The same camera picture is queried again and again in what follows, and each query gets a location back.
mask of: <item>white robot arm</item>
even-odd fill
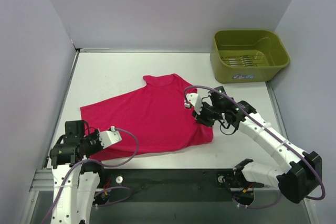
[[[186,95],[185,107],[194,108],[193,116],[197,122],[206,126],[213,126],[215,121],[232,125],[235,130],[252,138],[279,165],[272,167],[246,159],[234,168],[237,177],[247,182],[279,188],[281,193],[294,203],[299,203],[307,197],[320,184],[321,157],[316,152],[308,154],[289,142],[247,102],[240,101],[234,104],[230,101],[232,98],[226,99],[228,96],[223,87],[214,91],[216,92],[209,93],[212,105],[204,102],[197,93]]]
[[[60,187],[61,195],[53,208],[52,224],[89,224],[90,212],[96,189],[102,176],[102,167],[95,163],[78,165],[62,186],[66,174],[82,159],[121,141],[118,131],[85,135],[85,121],[70,121],[65,125],[66,134],[61,136],[50,151],[54,177],[54,200]]]

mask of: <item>red t-shirt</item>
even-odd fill
[[[115,126],[132,132],[139,140],[138,154],[173,152],[212,141],[212,128],[196,123],[192,110],[184,107],[183,92],[191,84],[177,74],[143,79],[146,82],[143,88],[81,107],[82,119],[100,131]],[[131,156],[135,141],[123,132],[121,136],[121,142],[91,158]]]

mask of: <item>cable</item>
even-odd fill
[[[209,97],[210,97],[210,95],[208,95],[207,97],[203,97],[203,98],[201,99],[201,102],[203,102],[204,99],[207,99],[207,98],[209,98]]]
[[[228,128],[230,128],[230,124],[228,124],[228,126],[225,126],[223,122],[221,122],[220,120],[218,120],[218,121],[219,121],[219,123],[221,124],[221,125],[219,126],[219,130],[220,130],[220,132],[222,132],[224,135],[231,136],[231,135],[233,135],[234,133],[236,133],[237,129],[234,129],[234,130],[232,131],[232,133],[230,133],[230,134],[225,133],[225,132],[222,130],[222,127],[225,128],[225,129],[228,129]]]
[[[276,199],[273,203],[268,204],[268,205],[264,205],[264,206],[254,207],[254,206],[245,206],[245,205],[242,205],[242,204],[240,204],[240,203],[237,201],[235,195],[232,197],[233,201],[236,202],[236,203],[238,203],[238,207],[244,207],[244,208],[247,208],[247,209],[255,209],[255,210],[258,210],[258,209],[265,209],[265,208],[273,207],[273,206],[275,206],[277,203],[279,203],[279,202],[281,201],[281,198],[282,198],[282,194],[279,193],[277,199]]]
[[[115,130],[117,130],[117,131],[121,131],[121,132],[125,132],[125,133],[131,135],[131,136],[134,138],[135,142],[137,143],[137,147],[136,147],[136,149],[135,149],[133,155],[130,156],[126,161],[121,162],[121,163],[118,164],[118,165],[106,165],[106,164],[103,164],[102,162],[99,162],[99,161],[97,161],[97,160],[95,160],[95,159],[84,159],[84,160],[81,160],[81,161],[75,163],[75,164],[73,165],[73,167],[72,167],[72,168],[68,171],[68,173],[65,175],[65,177],[64,177],[64,179],[63,179],[63,181],[62,181],[62,183],[61,183],[61,185],[60,185],[60,188],[59,188],[59,190],[58,190],[58,193],[57,193],[57,195],[56,195],[56,197],[55,197],[55,200],[54,200],[53,204],[51,205],[51,207],[49,208],[49,210],[48,210],[48,212],[46,213],[46,215],[44,216],[44,218],[43,218],[43,220],[42,220],[41,223],[44,223],[44,222],[47,220],[47,218],[49,217],[49,215],[52,213],[52,210],[53,210],[54,207],[56,206],[56,204],[57,204],[57,202],[58,202],[58,200],[59,200],[59,198],[60,198],[60,196],[61,196],[61,193],[62,193],[62,191],[63,191],[63,187],[64,187],[66,181],[68,180],[68,177],[70,176],[70,174],[72,173],[72,171],[73,171],[74,169],[76,169],[78,166],[80,166],[80,165],[82,165],[82,164],[84,164],[84,163],[87,163],[87,162],[93,162],[93,163],[96,163],[96,164],[101,165],[101,166],[106,167],[106,168],[116,168],[116,167],[119,167],[119,166],[122,166],[122,165],[128,163],[131,159],[133,159],[133,158],[135,157],[135,155],[137,154],[137,152],[138,152],[138,150],[139,150],[139,141],[138,141],[137,137],[136,137],[135,135],[133,135],[131,132],[126,131],[126,130],[123,130],[123,129],[120,129],[120,128],[115,128]]]
[[[244,188],[241,190],[242,193],[246,193],[249,188],[252,187],[252,190],[254,191],[254,182],[252,182],[248,187]]]
[[[62,135],[58,138],[58,140],[56,141],[56,144],[60,144],[63,140],[63,138],[65,137],[65,135]]]
[[[112,187],[108,187],[108,188],[106,188],[106,189],[104,189],[104,190],[102,190],[102,191],[97,192],[97,193],[94,195],[94,197],[97,197],[98,195],[102,194],[102,193],[105,192],[105,191],[115,190],[115,189],[126,189],[126,190],[130,190],[130,191],[132,191],[132,189],[129,188],[129,187],[127,187],[127,186],[112,186]],[[109,203],[106,203],[106,204],[104,204],[104,205],[98,205],[97,207],[109,207],[109,206],[112,206],[112,205],[114,205],[114,204],[116,204],[116,203],[119,203],[119,202],[122,202],[122,201],[124,201],[124,200],[129,199],[132,195],[133,195],[133,193],[130,193],[129,196],[127,196],[127,197],[125,197],[125,198],[118,199],[118,200],[116,200],[116,201],[109,202]]]
[[[221,96],[223,96],[225,99],[229,100],[231,103],[233,103],[235,106],[237,106],[244,115],[246,115],[251,121],[253,121],[255,124],[257,124],[259,127],[262,127],[263,125],[261,123],[259,123],[257,120],[255,120],[252,116],[250,116],[243,108],[242,106],[240,106],[235,100],[233,100],[231,97],[227,96],[224,93],[219,92],[216,89],[212,89],[206,86],[189,86],[187,88],[184,89],[184,99],[185,102],[188,102],[188,98],[187,98],[187,90],[189,89],[206,89],[212,92],[215,92],[217,94],[220,94]],[[277,140],[279,143],[281,143],[283,146],[285,146],[287,149],[289,149],[290,151],[292,151],[296,156],[298,156],[304,163],[305,165],[307,165],[307,167],[311,170],[311,172],[314,174],[314,176],[316,177],[317,181],[319,182],[320,186],[321,186],[321,191],[322,194],[320,197],[311,197],[311,196],[307,196],[307,199],[312,199],[312,200],[323,200],[326,197],[326,189],[324,187],[324,184],[322,182],[322,179],[320,178],[320,176],[317,174],[317,172],[314,170],[314,168],[308,163],[308,161],[302,157],[296,150],[294,150],[290,145],[284,143],[280,138],[278,138],[272,131],[270,131],[269,129],[265,128],[265,131],[270,134],[275,140]]]
[[[107,183],[103,186],[103,189],[109,188],[111,185],[111,180],[108,178]]]
[[[85,131],[88,131],[88,135],[90,135],[91,133],[90,133],[90,129],[94,129],[94,130],[96,130],[96,128],[95,127],[88,127],[88,128],[86,128],[85,129]]]
[[[87,122],[87,121],[85,121],[85,120],[83,120],[83,122],[84,122],[84,124],[86,125],[86,129],[84,130],[84,132],[86,131],[86,130],[88,130],[89,131],[89,134],[90,134],[90,126],[89,126],[89,123]]]

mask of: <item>olive green basket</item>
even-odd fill
[[[267,30],[222,30],[214,36],[211,65],[220,83],[269,81],[289,64],[279,37]]]

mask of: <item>white wall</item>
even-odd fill
[[[49,0],[0,6],[0,222],[18,223],[75,50]]]
[[[327,197],[316,205],[321,223],[335,223],[336,0],[292,0],[276,32],[291,57],[272,82],[285,128],[322,156]]]
[[[274,30],[291,0],[51,0],[77,48],[209,52],[223,28]]]

